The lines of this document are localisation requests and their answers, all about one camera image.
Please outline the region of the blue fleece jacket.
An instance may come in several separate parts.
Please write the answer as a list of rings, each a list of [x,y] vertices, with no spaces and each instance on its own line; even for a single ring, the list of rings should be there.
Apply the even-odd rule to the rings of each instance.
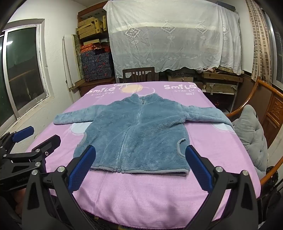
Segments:
[[[78,157],[88,147],[96,150],[91,169],[118,173],[188,175],[189,145],[186,122],[226,124],[231,121],[214,107],[185,106],[157,94],[133,94],[108,105],[93,105],[58,114],[53,123],[88,122]]]

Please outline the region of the pink smile bed sheet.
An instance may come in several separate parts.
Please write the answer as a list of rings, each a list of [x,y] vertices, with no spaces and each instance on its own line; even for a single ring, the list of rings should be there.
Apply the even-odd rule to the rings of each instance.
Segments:
[[[157,93],[183,105],[211,107],[212,103],[192,82],[142,82],[100,85],[68,108],[75,111],[94,104],[110,104],[136,93]],[[261,184],[240,139],[227,125],[186,124],[191,144],[213,165],[227,172],[247,170],[255,194]],[[188,176],[124,174],[90,171],[74,196],[84,210],[107,221],[139,229],[185,227],[205,200],[207,193],[193,173]]]

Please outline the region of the sliding glass window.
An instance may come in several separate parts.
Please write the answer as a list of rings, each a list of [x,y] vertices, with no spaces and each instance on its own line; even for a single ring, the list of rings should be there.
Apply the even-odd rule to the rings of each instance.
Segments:
[[[8,23],[1,32],[1,132],[52,96],[44,19]]]

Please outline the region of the grey tufted cushion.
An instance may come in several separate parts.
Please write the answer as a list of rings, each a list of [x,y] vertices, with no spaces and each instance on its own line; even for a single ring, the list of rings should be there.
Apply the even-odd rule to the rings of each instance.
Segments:
[[[255,109],[247,104],[239,118],[232,122],[234,131],[245,147],[255,167],[257,175],[262,179],[268,166],[268,147],[264,130],[258,120]]]

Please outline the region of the white leaning boards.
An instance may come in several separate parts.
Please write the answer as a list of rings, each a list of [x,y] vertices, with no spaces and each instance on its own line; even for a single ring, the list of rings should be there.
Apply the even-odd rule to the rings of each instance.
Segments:
[[[76,83],[81,80],[74,36],[71,34],[63,37],[63,62],[69,89],[77,88]]]

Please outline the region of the wooden low shelf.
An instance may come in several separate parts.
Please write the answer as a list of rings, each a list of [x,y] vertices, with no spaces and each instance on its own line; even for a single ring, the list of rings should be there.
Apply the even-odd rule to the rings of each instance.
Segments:
[[[243,74],[237,75],[227,68],[212,68],[198,73],[182,68],[166,72],[169,81],[195,83],[205,96],[225,114],[232,112]]]

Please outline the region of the dark wooden chair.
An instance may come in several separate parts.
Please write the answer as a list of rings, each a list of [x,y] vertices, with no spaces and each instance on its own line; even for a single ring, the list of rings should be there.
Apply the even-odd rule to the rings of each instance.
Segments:
[[[125,69],[122,76],[122,83],[159,81],[159,74],[154,67]]]

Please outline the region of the striped beige curtain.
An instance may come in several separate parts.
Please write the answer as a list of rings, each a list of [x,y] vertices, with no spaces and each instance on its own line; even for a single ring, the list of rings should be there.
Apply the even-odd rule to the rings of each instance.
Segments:
[[[271,85],[272,57],[267,24],[261,8],[255,1],[247,0],[246,4],[254,36],[252,80],[261,79]]]

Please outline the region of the yellow cardboard boxes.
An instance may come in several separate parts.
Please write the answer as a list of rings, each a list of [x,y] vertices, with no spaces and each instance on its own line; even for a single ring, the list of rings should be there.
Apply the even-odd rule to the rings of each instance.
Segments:
[[[85,39],[96,34],[102,34],[107,31],[106,16],[103,15],[102,19],[93,16],[78,22],[77,33],[79,39]]]

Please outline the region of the white lace cover cloth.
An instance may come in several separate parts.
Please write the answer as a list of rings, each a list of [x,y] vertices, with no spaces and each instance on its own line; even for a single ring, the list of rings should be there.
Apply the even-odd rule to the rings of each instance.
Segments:
[[[156,72],[225,67],[241,73],[237,13],[209,1],[108,1],[104,5],[117,78],[130,68]]]

